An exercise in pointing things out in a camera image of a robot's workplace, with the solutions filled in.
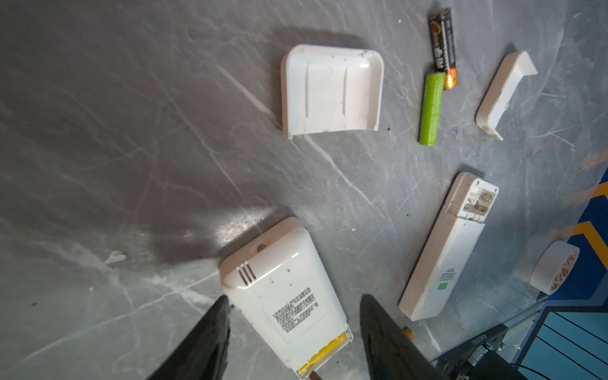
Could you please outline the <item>white battery cover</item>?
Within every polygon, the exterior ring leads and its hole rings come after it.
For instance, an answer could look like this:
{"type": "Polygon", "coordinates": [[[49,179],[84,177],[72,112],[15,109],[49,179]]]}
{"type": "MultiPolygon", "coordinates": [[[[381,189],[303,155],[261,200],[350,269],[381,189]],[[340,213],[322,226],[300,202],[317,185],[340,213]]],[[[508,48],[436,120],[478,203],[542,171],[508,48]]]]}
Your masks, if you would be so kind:
{"type": "Polygon", "coordinates": [[[498,123],[521,80],[537,74],[528,52],[513,52],[503,57],[475,117],[476,125],[487,136],[497,141],[504,140],[497,131],[498,123]]]}
{"type": "Polygon", "coordinates": [[[284,137],[377,131],[384,69],[374,50],[293,47],[280,66],[284,137]]]}

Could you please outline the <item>white remote with back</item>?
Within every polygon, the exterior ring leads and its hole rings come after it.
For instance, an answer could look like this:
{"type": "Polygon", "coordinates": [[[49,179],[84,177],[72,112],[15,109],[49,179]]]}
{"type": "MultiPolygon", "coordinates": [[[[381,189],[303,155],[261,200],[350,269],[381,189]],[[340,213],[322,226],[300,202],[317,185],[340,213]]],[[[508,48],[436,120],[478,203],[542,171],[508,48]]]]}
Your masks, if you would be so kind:
{"type": "Polygon", "coordinates": [[[457,175],[399,302],[409,320],[442,313],[498,194],[498,186],[474,174],[457,175]]]}

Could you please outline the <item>yellow AAA battery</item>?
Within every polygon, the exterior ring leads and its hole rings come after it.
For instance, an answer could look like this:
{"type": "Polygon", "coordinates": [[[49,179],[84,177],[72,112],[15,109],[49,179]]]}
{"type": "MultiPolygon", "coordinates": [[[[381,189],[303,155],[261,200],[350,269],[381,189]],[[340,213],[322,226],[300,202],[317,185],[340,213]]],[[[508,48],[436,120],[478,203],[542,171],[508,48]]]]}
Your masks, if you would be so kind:
{"type": "Polygon", "coordinates": [[[301,378],[308,377],[312,372],[316,371],[329,359],[331,359],[343,348],[343,346],[347,345],[349,342],[349,335],[346,332],[342,333],[339,337],[332,340],[326,347],[320,350],[319,353],[313,356],[307,364],[302,366],[298,372],[299,376],[301,378]]]}

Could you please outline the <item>white remote control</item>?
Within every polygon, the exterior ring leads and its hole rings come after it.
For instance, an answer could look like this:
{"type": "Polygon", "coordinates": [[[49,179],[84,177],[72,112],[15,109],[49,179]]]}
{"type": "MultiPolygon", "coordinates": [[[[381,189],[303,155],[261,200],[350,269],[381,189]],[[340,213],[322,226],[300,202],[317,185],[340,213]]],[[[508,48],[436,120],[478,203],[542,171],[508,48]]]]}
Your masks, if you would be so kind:
{"type": "Polygon", "coordinates": [[[311,374],[301,378],[299,369],[332,340],[342,333],[353,339],[312,237],[296,217],[228,256],[219,274],[231,304],[300,379],[311,374]]]}

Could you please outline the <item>green AAA battery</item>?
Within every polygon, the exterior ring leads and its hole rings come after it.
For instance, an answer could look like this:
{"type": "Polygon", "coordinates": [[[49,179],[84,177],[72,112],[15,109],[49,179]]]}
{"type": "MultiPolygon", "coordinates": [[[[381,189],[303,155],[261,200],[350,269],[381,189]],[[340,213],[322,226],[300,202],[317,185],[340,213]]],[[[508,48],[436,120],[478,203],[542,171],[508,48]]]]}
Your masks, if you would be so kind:
{"type": "Polygon", "coordinates": [[[440,115],[446,74],[428,74],[424,82],[424,96],[421,113],[419,144],[427,147],[437,144],[440,115]]]}

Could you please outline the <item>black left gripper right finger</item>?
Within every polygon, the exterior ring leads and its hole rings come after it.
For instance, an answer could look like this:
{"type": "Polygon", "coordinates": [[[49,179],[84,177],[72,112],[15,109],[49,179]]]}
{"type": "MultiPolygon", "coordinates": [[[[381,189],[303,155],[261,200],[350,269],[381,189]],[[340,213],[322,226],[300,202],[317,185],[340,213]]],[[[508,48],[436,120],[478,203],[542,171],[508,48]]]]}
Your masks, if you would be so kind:
{"type": "Polygon", "coordinates": [[[364,294],[359,321],[372,379],[442,379],[377,299],[364,294]]]}

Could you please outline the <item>black gold AAA battery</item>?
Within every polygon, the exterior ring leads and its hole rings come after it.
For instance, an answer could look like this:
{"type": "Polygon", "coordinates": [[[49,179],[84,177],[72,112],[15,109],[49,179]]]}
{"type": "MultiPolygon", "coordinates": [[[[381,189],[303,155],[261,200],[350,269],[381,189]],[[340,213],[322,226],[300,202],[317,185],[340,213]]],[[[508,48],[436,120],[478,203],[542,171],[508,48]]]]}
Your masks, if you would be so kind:
{"type": "Polygon", "coordinates": [[[429,17],[429,27],[435,68],[446,74],[444,89],[452,90],[458,85],[458,72],[451,8],[443,8],[429,17]]]}

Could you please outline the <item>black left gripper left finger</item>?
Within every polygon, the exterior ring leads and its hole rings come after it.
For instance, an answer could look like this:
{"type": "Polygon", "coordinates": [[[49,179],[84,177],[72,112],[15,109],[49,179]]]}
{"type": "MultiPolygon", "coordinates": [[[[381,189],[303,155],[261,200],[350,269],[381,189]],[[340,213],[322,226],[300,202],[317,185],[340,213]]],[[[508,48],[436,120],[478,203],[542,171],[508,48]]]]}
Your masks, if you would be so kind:
{"type": "Polygon", "coordinates": [[[230,340],[228,297],[221,296],[150,379],[221,379],[230,340]]]}

